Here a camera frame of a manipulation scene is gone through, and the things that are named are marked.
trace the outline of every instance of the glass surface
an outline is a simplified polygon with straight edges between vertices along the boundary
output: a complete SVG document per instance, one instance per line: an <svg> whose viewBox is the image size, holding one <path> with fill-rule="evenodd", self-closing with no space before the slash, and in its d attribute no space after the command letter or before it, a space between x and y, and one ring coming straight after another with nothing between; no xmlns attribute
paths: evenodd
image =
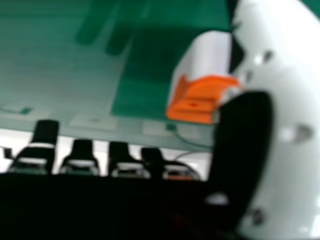
<svg viewBox="0 0 320 240"><path fill-rule="evenodd" d="M2 0L0 128L54 119L64 136L203 150L167 123L207 146L213 127L165 109L173 69L208 30L229 30L224 0Z"/></svg>

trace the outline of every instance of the orange plastic part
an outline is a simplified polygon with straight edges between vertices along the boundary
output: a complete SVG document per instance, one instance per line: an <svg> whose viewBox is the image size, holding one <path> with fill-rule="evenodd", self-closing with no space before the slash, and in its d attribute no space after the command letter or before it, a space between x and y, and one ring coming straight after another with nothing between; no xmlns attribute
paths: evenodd
<svg viewBox="0 0 320 240"><path fill-rule="evenodd" d="M225 90L230 87L240 87L237 79L231 76L210 75L189 82L183 75L166 115L172 120L212 124L213 112L219 107Z"/></svg>

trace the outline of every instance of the white and orange object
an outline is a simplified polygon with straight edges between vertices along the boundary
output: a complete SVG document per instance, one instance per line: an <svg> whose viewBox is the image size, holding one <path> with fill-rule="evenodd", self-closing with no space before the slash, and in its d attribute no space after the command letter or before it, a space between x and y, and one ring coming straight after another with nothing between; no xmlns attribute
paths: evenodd
<svg viewBox="0 0 320 240"><path fill-rule="evenodd" d="M214 111L228 89L240 89L229 75L232 35L209 31L191 44L172 77L166 115L169 119L212 124Z"/></svg>

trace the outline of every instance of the green mat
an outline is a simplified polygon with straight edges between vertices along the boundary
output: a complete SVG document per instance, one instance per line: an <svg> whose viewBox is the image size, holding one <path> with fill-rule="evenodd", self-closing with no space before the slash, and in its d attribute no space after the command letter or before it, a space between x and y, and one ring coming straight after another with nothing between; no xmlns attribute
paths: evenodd
<svg viewBox="0 0 320 240"><path fill-rule="evenodd" d="M320 15L319 0L304 2ZM229 30L225 0L95 0L77 41L90 44L112 10L108 55L130 45L111 114L165 121L172 72L193 39L209 30Z"/></svg>

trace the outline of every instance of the orange object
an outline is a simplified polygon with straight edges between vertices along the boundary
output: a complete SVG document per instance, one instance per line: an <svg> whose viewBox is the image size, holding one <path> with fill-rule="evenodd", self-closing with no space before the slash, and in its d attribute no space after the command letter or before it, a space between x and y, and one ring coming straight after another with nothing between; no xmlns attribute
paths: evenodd
<svg viewBox="0 0 320 240"><path fill-rule="evenodd" d="M213 112L219 107L225 90L230 87L240 87L238 80L232 76L209 75L188 81L187 76L183 75L166 115L172 120L212 124Z"/></svg>

